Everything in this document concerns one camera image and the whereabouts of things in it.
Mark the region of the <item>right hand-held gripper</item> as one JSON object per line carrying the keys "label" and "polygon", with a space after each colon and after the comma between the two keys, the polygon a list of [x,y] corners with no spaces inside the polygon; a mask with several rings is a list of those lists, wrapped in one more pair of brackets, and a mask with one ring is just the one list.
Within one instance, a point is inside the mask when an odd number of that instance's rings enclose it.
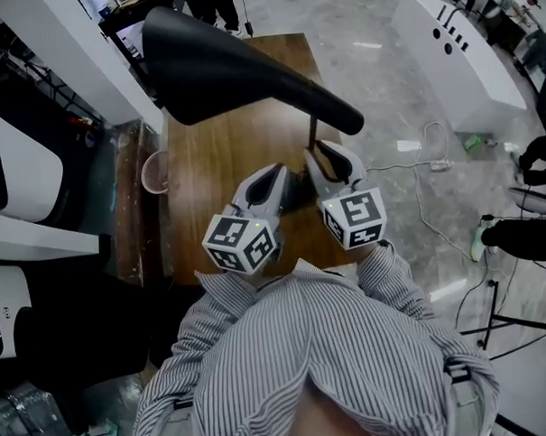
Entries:
{"label": "right hand-held gripper", "polygon": [[326,173],[314,152],[303,150],[329,233],[346,251],[381,240],[387,224],[384,202],[380,190],[370,186],[361,158],[335,142],[318,140],[316,145],[336,176]]}

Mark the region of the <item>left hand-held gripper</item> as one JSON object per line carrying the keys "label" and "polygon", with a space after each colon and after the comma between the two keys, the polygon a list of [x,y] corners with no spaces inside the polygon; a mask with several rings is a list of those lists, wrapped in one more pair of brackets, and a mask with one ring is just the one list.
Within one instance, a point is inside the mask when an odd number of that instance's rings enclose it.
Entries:
{"label": "left hand-held gripper", "polygon": [[227,272],[257,274],[280,260],[282,203],[288,169],[273,163],[245,178],[234,200],[211,219],[202,245]]}

